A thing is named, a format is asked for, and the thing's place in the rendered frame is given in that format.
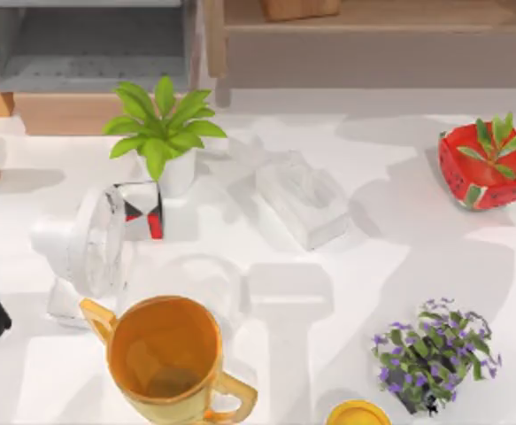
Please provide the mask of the white tissue box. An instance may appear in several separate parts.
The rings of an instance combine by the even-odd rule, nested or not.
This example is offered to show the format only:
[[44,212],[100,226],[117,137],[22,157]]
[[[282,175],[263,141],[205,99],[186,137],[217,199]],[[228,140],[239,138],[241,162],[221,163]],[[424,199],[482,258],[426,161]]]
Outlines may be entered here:
[[283,152],[261,165],[256,170],[256,189],[307,251],[348,230],[348,199],[341,187],[299,151]]

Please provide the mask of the black red white box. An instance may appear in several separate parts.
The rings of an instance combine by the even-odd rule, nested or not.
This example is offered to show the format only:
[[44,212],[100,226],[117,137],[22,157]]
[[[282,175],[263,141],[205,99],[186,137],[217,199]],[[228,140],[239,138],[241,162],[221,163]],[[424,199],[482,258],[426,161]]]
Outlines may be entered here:
[[164,209],[156,182],[122,182],[114,187],[124,199],[125,239],[127,241],[162,240]]

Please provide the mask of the green plant in white pot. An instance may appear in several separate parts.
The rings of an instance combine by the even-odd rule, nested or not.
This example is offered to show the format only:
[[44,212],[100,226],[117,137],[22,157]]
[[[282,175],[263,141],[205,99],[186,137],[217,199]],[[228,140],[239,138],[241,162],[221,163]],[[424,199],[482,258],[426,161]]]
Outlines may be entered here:
[[109,158],[135,153],[147,175],[165,197],[179,197],[195,180],[196,151],[205,138],[224,139],[226,132],[212,122],[209,89],[177,95],[170,77],[163,76],[149,94],[143,87],[122,81],[114,89],[123,113],[110,119],[105,135],[118,135]]

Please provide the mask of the golden trophy cup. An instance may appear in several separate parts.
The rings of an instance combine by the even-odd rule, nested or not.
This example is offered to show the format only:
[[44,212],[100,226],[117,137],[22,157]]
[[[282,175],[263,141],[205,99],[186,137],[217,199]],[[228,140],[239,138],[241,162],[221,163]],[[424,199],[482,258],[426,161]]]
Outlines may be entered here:
[[223,369],[214,316],[180,296],[145,299],[121,316],[84,298],[81,311],[106,349],[112,380],[155,425],[236,425],[258,392]]

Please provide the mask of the white desk fan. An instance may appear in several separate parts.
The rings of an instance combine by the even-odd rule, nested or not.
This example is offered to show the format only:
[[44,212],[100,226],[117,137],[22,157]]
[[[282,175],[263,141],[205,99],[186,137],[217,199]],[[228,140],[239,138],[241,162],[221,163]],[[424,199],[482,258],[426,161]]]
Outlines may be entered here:
[[72,215],[46,217],[30,230],[35,252],[49,263],[54,282],[47,314],[59,324],[86,328],[84,298],[116,305],[123,285],[124,199],[113,186],[89,189]]

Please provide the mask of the wooden open shelf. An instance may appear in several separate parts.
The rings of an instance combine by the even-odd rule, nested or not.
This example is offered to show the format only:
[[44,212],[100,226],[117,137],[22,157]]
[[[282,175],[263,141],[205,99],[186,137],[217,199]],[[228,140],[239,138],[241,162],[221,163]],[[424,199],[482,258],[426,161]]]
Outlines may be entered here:
[[342,0],[332,16],[266,18],[202,0],[208,73],[230,89],[516,89],[516,0]]

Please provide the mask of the wooden box on shelf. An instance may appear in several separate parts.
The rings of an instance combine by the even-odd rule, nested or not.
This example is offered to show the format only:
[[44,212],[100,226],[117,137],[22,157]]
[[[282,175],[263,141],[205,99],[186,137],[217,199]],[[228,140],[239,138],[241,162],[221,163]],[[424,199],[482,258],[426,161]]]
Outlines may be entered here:
[[270,21],[308,19],[336,15],[342,0],[259,0]]

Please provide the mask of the pale wooden drawer front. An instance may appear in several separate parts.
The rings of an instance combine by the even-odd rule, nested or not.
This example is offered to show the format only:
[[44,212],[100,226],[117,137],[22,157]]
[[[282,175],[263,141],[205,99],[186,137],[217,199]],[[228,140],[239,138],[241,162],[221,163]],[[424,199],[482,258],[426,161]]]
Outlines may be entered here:
[[14,93],[13,101],[28,135],[101,135],[123,114],[114,93]]

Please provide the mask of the yellow round lid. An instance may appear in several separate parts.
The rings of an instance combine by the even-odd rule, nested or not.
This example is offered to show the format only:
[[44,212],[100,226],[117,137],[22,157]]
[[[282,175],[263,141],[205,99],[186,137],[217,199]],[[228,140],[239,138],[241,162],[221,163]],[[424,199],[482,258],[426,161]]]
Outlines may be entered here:
[[392,425],[387,414],[366,400],[348,400],[336,406],[325,425]]

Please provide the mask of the purple flower plant black pot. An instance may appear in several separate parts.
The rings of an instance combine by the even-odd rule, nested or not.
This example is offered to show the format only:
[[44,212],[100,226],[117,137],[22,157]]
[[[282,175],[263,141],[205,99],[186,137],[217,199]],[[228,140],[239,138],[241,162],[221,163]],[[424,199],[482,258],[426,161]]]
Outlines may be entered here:
[[414,324],[395,321],[373,336],[381,389],[411,415],[438,413],[456,400],[465,378],[494,379],[502,366],[501,355],[489,347],[488,321],[453,304],[450,298],[431,298],[420,306]]

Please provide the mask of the plant in red watermelon pot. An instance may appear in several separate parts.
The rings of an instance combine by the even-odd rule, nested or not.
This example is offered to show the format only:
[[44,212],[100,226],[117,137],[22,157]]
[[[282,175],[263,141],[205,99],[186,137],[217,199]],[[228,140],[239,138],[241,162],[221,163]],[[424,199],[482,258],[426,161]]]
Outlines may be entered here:
[[510,112],[442,132],[438,160],[451,194],[466,209],[516,202],[516,128]]

